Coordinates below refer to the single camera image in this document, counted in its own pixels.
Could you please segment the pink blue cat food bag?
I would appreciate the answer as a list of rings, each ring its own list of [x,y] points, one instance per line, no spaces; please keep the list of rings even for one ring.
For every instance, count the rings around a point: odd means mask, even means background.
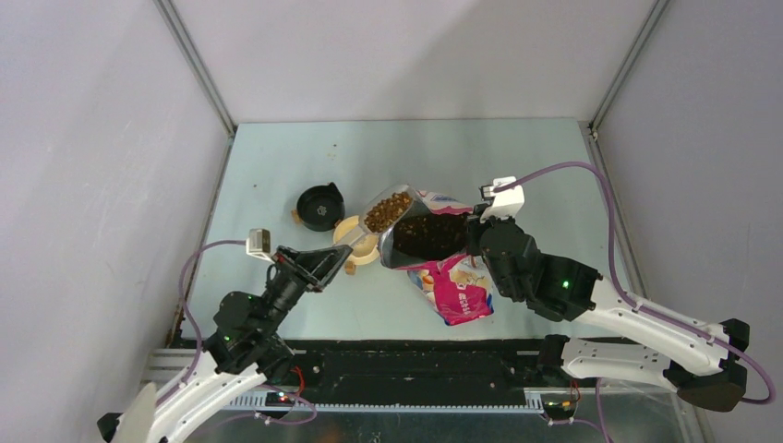
[[[448,326],[494,313],[487,267],[467,254],[472,214],[455,198],[401,185],[381,192],[359,216],[365,232],[378,237],[381,266],[405,272]]]

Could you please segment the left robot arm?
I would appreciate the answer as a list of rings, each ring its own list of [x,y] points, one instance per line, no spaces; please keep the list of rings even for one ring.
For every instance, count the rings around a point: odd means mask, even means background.
[[[213,317],[215,332],[197,339],[190,364],[160,388],[145,386],[125,412],[98,420],[103,441],[184,442],[244,392],[290,377],[293,352],[277,330],[305,293],[320,293],[333,281],[353,249],[244,244],[249,256],[269,264],[263,294],[227,294]]]

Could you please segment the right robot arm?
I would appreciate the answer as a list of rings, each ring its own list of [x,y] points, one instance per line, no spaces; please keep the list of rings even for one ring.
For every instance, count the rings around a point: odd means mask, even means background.
[[[546,384],[615,378],[668,389],[691,405],[721,413],[744,397],[747,370],[738,360],[748,346],[746,323],[736,318],[708,323],[622,293],[598,270],[541,252],[512,218],[469,216],[466,246],[483,259],[500,295],[549,321],[583,323],[623,337],[596,342],[547,336],[536,362]]]

